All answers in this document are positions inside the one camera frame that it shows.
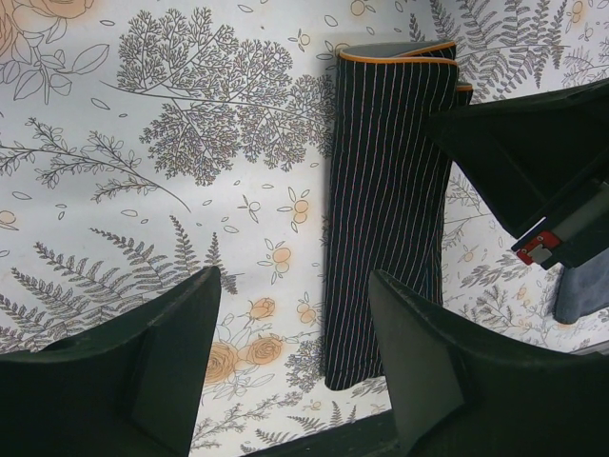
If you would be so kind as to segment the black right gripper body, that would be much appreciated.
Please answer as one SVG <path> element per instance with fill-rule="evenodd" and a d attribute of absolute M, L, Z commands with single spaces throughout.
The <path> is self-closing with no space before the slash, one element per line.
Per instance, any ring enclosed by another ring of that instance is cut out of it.
<path fill-rule="evenodd" d="M 511 250 L 527 266 L 576 268 L 608 248 L 608 182 L 594 180 L 550 212 Z"/>

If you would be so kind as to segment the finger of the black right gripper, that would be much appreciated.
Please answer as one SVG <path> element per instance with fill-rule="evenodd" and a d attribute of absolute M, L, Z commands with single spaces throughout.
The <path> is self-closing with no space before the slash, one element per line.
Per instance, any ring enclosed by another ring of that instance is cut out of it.
<path fill-rule="evenodd" d="M 426 133 L 521 238 L 608 176 L 608 82 L 439 112 Z"/>

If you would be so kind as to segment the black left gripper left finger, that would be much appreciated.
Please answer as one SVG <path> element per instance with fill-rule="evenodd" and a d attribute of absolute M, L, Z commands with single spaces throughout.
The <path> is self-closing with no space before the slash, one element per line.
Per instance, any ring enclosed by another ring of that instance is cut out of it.
<path fill-rule="evenodd" d="M 221 299 L 203 268 L 104 324 L 1 358 L 5 456 L 186 456 Z"/>

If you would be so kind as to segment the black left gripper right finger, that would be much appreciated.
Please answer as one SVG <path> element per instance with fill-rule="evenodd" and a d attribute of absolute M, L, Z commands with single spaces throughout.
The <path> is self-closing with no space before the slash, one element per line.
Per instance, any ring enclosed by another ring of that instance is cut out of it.
<path fill-rule="evenodd" d="M 375 270 L 369 298 L 407 456 L 604 456 L 608 357 L 525 344 Z"/>

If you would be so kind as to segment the black pinstriped underwear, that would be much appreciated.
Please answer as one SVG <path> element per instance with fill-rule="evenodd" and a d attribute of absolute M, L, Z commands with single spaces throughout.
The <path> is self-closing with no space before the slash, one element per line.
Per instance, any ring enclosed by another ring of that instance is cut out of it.
<path fill-rule="evenodd" d="M 324 382 L 345 390 L 383 374 L 368 278 L 380 269 L 442 302 L 442 235 L 451 160 L 427 136 L 429 118 L 466 106 L 452 41 L 343 49 L 325 260 Z"/>

